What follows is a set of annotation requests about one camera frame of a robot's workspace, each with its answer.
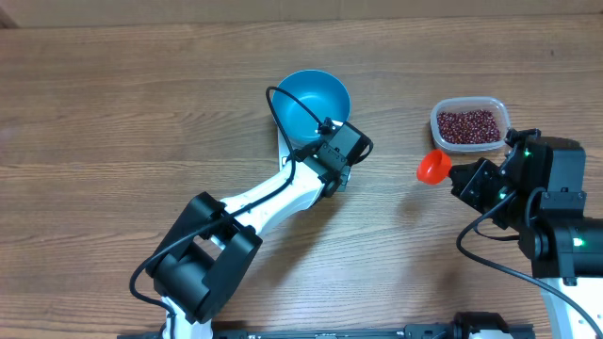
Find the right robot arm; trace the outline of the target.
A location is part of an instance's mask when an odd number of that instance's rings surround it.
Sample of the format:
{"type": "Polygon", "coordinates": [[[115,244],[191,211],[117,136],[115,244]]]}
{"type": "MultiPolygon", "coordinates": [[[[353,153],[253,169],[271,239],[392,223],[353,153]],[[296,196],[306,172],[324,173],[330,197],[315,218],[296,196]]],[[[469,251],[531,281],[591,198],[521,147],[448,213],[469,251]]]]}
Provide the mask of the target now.
{"type": "Polygon", "coordinates": [[[451,193],[480,216],[459,234],[456,247],[482,265],[537,286],[556,338],[602,335],[602,221],[584,214],[586,152],[575,140],[511,129],[502,164],[481,158],[450,168],[451,193]],[[465,250],[464,237],[490,219],[515,231],[530,260],[524,274],[465,250]]]}

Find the red measuring scoop blue handle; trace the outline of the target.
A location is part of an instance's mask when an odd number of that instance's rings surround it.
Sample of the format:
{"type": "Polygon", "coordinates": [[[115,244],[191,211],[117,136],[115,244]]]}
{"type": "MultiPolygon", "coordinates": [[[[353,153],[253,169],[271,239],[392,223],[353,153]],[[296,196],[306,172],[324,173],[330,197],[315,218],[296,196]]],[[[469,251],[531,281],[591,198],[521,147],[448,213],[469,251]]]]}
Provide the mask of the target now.
{"type": "Polygon", "coordinates": [[[429,152],[418,165],[416,178],[428,185],[442,183],[452,167],[450,157],[440,149],[429,152]]]}

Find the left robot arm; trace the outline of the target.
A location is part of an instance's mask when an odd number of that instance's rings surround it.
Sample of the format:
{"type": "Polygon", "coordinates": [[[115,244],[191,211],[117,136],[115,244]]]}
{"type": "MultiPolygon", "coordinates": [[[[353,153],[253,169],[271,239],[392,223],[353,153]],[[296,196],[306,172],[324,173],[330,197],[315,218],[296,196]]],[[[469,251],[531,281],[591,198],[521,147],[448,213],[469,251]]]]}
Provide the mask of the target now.
{"type": "Polygon", "coordinates": [[[351,167],[372,149],[350,123],[325,122],[317,140],[291,148],[281,170],[260,185],[220,201],[195,196],[143,267],[166,311],[159,337],[212,337],[211,320],[240,285],[261,235],[344,189],[351,167]]]}

